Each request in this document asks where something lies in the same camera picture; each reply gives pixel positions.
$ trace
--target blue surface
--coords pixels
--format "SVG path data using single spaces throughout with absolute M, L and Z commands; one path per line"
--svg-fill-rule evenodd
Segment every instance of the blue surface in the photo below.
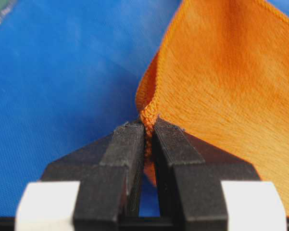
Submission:
M 289 0 L 271 2 L 289 15 Z M 137 117 L 138 82 L 178 5 L 18 1 L 0 25 L 0 216 L 49 162 Z M 140 214 L 159 214 L 146 178 Z

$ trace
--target white foam pad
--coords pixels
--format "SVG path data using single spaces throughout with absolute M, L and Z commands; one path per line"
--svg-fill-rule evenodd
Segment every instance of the white foam pad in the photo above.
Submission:
M 73 231 L 79 181 L 29 183 L 18 205 L 16 231 Z
M 228 231 L 286 231 L 286 214 L 272 182 L 221 181 Z

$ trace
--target fabric texture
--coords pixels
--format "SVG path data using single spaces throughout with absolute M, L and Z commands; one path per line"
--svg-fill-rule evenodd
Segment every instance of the fabric texture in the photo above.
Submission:
M 264 0 L 184 0 L 138 87 L 156 118 L 252 163 L 289 217 L 289 18 Z

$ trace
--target cloth fold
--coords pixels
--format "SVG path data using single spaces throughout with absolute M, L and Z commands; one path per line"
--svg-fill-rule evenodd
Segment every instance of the cloth fold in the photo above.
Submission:
M 184 0 L 136 94 L 154 181 L 157 116 L 252 163 L 289 217 L 289 18 L 264 0 Z

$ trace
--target orange towel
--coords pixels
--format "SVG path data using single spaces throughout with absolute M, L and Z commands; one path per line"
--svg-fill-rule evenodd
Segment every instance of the orange towel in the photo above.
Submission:
M 251 162 L 289 216 L 289 18 L 263 0 L 185 0 L 136 95 L 160 115 Z M 145 168 L 154 180 L 152 164 Z

